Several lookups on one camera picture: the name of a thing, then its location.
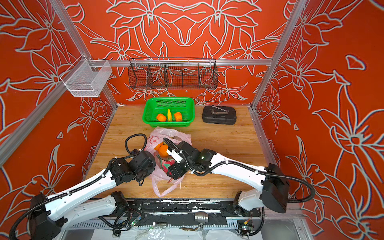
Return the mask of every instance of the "black mesh basket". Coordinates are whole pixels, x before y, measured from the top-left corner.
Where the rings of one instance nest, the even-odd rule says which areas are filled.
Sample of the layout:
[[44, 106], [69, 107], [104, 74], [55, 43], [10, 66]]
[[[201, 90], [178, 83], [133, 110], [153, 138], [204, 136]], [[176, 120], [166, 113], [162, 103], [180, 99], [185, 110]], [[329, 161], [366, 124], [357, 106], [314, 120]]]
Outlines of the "black mesh basket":
[[215, 89], [217, 67], [215, 59], [169, 58], [166, 63], [131, 58], [128, 70], [129, 86], [133, 89]]

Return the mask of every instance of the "green basket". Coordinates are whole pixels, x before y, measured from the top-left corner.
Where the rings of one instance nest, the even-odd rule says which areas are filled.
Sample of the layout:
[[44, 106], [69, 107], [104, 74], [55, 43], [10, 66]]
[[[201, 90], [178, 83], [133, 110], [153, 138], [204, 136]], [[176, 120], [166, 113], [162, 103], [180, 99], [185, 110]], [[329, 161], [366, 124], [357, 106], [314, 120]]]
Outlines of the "green basket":
[[[156, 119], [159, 113], [167, 117], [168, 109], [172, 114], [172, 122], [160, 122]], [[175, 121], [175, 113], [181, 113], [182, 122]], [[147, 101], [143, 113], [143, 121], [151, 127], [188, 127], [195, 119], [195, 102], [192, 98], [151, 98]]]

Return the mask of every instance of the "tool case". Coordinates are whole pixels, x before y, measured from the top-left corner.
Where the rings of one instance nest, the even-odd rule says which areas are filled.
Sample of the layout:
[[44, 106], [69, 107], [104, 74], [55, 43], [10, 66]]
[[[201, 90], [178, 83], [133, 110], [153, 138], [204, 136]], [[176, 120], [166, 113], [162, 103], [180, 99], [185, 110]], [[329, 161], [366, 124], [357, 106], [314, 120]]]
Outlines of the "tool case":
[[205, 106], [203, 122], [233, 125], [236, 123], [236, 110], [231, 107]]

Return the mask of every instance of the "white mesh basket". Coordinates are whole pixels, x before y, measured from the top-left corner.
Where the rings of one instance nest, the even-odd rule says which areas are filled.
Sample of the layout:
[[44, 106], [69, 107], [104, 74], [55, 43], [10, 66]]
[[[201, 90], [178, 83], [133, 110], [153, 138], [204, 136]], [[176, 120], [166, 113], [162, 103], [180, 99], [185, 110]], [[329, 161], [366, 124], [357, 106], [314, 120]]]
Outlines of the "white mesh basket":
[[64, 85], [75, 97], [99, 96], [109, 76], [112, 74], [109, 62], [106, 60], [99, 71], [95, 71], [97, 68], [91, 68], [86, 60], [79, 62], [79, 64], [75, 72], [63, 81]]

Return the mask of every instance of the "wooden tabletop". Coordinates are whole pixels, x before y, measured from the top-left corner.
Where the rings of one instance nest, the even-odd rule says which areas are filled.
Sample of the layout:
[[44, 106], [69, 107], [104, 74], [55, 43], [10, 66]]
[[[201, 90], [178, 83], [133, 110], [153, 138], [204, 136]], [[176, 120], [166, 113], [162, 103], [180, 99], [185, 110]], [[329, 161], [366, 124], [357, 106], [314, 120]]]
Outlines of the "wooden tabletop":
[[[237, 122], [234, 125], [209, 124], [202, 120], [203, 106], [195, 107], [195, 120], [189, 127], [173, 128], [191, 135], [192, 145], [198, 150], [208, 148], [226, 157], [240, 162], [266, 166], [266, 161], [260, 147], [249, 110], [246, 106], [235, 107]], [[112, 123], [103, 139], [97, 156], [90, 166], [87, 178], [92, 177], [108, 164], [108, 161], [117, 156], [127, 155], [125, 139], [136, 133], [144, 133], [149, 137], [154, 128], [142, 121], [144, 106], [119, 107]], [[140, 149], [143, 145], [142, 137], [129, 140], [128, 147]], [[160, 192], [170, 184], [167, 181], [158, 183]], [[234, 198], [239, 190], [247, 191], [252, 187], [235, 179], [216, 174], [199, 177], [188, 172], [181, 185], [166, 198]], [[147, 177], [143, 186], [136, 181], [121, 184], [113, 189], [99, 194], [105, 197], [114, 191], [122, 191], [127, 198], [157, 198], [152, 189], [152, 179]]]

